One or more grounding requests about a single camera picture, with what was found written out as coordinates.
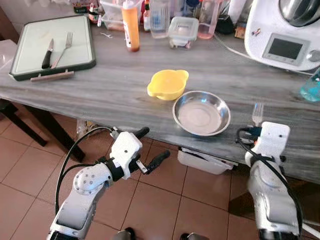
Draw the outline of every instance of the fork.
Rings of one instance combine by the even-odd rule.
[[[258,127],[262,122],[263,115],[264,115],[264,104],[261,102],[257,102],[254,105],[253,112],[252,112],[252,121],[254,121],[256,127]]]
[[[54,63],[51,66],[51,69],[55,69],[59,60],[61,59],[62,55],[65,53],[65,50],[70,48],[72,46],[72,32],[68,31],[67,35],[66,35],[66,41],[65,41],[65,47],[62,51],[62,53],[60,54],[60,56],[57,58],[57,60],[54,61]]]

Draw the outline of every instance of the yellow bowl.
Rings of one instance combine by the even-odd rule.
[[[182,95],[189,73],[185,70],[162,70],[152,76],[147,87],[148,95],[158,99],[171,101]]]

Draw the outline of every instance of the metal bowl rim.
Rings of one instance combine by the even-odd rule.
[[[220,129],[219,131],[215,131],[213,133],[208,133],[208,134],[198,134],[196,132],[192,132],[192,131],[189,131],[188,129],[186,129],[179,121],[179,119],[177,118],[176,114],[175,114],[175,108],[176,108],[176,104],[177,102],[180,100],[180,98],[182,98],[184,95],[187,95],[187,94],[190,94],[190,93],[202,93],[202,94],[208,94],[208,95],[212,95],[214,97],[216,97],[217,99],[219,99],[222,103],[225,104],[226,106],[226,109],[227,109],[227,112],[228,112],[228,122],[226,123],[226,125]],[[188,133],[191,133],[191,134],[194,134],[194,135],[197,135],[197,136],[204,136],[204,137],[207,137],[207,136],[214,136],[214,135],[217,135],[217,134],[220,134],[222,133],[224,130],[226,130],[226,128],[229,126],[230,124],[230,121],[231,121],[231,112],[230,112],[230,109],[227,105],[227,103],[221,99],[220,97],[218,97],[217,95],[211,93],[211,92],[208,92],[208,91],[200,91],[200,90],[195,90],[195,91],[187,91],[185,92],[184,94],[182,94],[173,104],[173,107],[172,107],[172,114],[173,114],[173,118],[174,118],[174,121],[181,127],[183,128],[185,131],[187,131]]]

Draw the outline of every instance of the cutting board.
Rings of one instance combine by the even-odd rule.
[[[72,32],[72,46],[65,50],[55,69],[42,69],[49,43],[53,39],[52,64],[66,45],[67,33]],[[84,15],[55,18],[27,23],[22,30],[10,75],[17,81],[39,74],[51,75],[89,69],[96,65],[89,19]]]

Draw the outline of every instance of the kitchen knife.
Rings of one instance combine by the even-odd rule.
[[[54,39],[52,38],[42,62],[42,66],[41,66],[42,69],[47,69],[50,67],[50,56],[53,50],[54,50]]]

